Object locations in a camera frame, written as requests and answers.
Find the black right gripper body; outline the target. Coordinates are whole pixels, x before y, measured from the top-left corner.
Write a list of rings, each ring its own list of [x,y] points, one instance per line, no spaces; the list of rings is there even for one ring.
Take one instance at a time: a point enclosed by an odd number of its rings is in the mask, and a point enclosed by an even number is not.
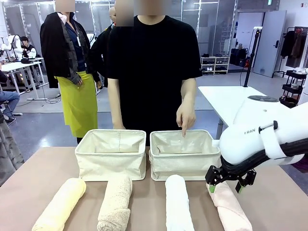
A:
[[[254,167],[254,163],[248,159],[239,164],[230,164],[225,159],[221,159],[220,168],[225,170],[224,180],[238,180],[238,177],[245,177],[246,173]]]

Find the person's left hand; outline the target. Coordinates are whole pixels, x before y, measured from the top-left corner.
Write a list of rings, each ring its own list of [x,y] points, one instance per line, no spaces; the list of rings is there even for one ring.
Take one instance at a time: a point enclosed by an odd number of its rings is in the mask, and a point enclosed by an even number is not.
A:
[[[195,121],[194,103],[190,100],[183,100],[176,114],[176,122],[178,127],[181,128],[183,137],[186,136],[187,130],[194,126]]]

